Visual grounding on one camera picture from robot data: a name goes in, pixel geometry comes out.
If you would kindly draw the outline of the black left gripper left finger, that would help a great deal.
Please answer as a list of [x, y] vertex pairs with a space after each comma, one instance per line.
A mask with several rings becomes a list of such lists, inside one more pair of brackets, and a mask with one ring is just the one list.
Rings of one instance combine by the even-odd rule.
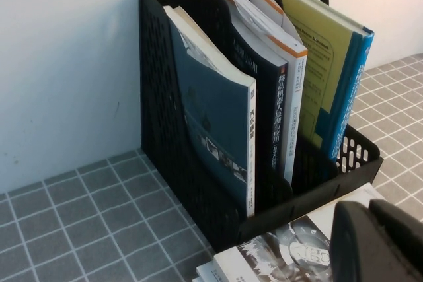
[[421, 281], [391, 249], [369, 206], [341, 201], [334, 209], [330, 264], [335, 281]]

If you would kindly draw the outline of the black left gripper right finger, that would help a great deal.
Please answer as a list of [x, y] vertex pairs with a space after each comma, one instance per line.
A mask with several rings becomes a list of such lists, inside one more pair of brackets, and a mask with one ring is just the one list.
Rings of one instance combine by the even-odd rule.
[[385, 231], [392, 250], [412, 269], [422, 273], [422, 223], [397, 206], [373, 199], [369, 211]]

